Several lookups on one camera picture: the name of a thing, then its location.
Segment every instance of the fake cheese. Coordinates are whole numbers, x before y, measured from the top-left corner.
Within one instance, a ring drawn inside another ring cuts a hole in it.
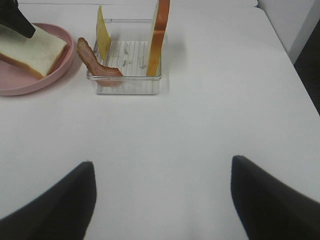
[[[165,37],[170,0],[158,0],[152,22],[150,40],[148,43],[147,76],[155,76],[159,65],[162,44]]]
[[[107,31],[105,20],[102,14],[102,7],[99,6],[98,16],[96,21],[96,41],[102,59],[105,61],[111,45],[111,37]]]

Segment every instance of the white bread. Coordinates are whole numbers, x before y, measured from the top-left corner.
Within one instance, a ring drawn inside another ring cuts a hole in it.
[[[34,28],[32,38],[26,38],[0,25],[0,60],[42,79],[51,73],[67,43],[35,25]]]
[[[155,76],[157,73],[162,43],[164,41],[168,22],[169,8],[170,0],[157,0],[153,15],[150,40],[148,43],[147,76]]]

